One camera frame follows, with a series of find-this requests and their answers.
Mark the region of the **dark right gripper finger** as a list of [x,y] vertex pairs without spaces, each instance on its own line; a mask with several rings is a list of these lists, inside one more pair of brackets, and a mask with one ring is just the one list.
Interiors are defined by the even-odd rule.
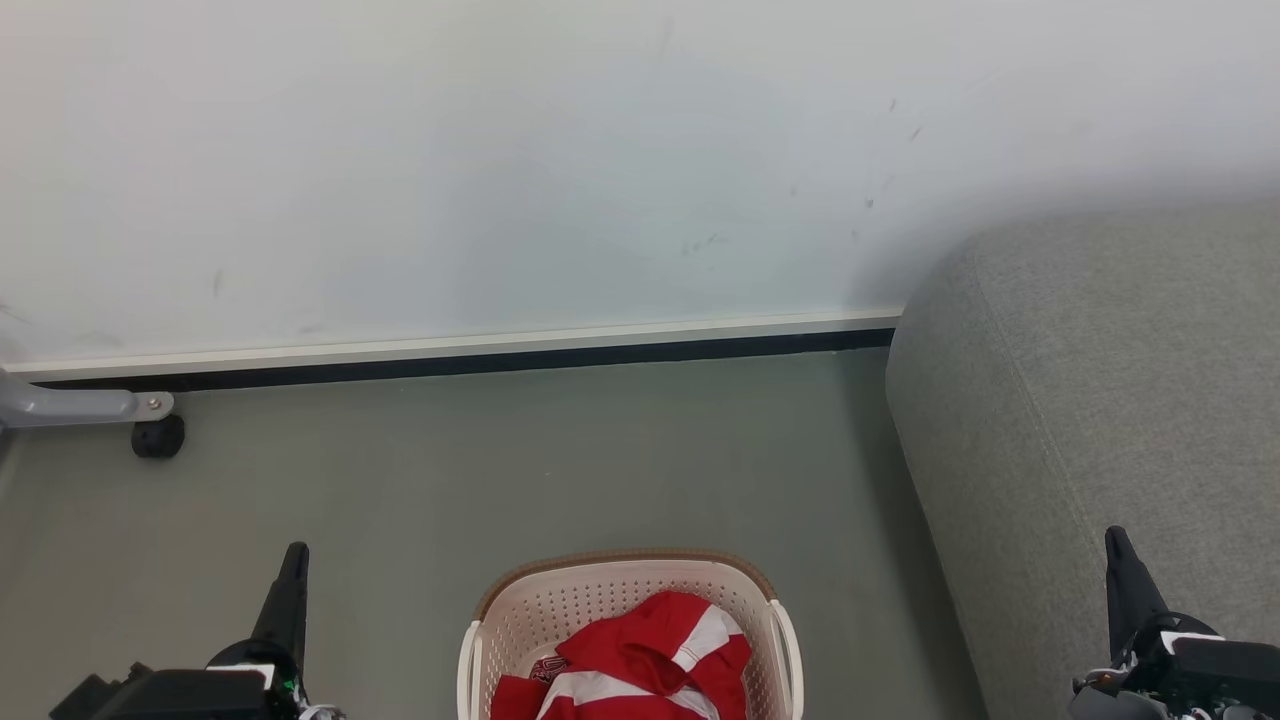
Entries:
[[1167,621],[1169,607],[1123,527],[1110,527],[1103,543],[1108,652],[1111,660],[1120,660],[1137,637]]

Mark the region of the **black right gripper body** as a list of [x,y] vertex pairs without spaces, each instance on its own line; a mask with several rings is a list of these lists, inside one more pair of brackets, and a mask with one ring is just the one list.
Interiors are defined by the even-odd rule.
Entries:
[[1229,641],[1181,612],[1125,659],[1073,683],[1075,719],[1276,719],[1279,650]]

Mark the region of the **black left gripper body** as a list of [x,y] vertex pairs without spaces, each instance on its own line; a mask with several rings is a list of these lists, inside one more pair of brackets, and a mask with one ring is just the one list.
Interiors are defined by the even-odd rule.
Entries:
[[298,719],[302,666],[270,641],[241,641],[205,667],[131,666],[122,682],[93,674],[51,711],[51,719]]

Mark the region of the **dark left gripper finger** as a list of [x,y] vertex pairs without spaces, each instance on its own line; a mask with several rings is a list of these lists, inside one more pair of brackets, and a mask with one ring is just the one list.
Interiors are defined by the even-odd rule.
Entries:
[[275,580],[260,610],[250,639],[287,655],[294,664],[305,660],[308,606],[310,550],[291,543]]

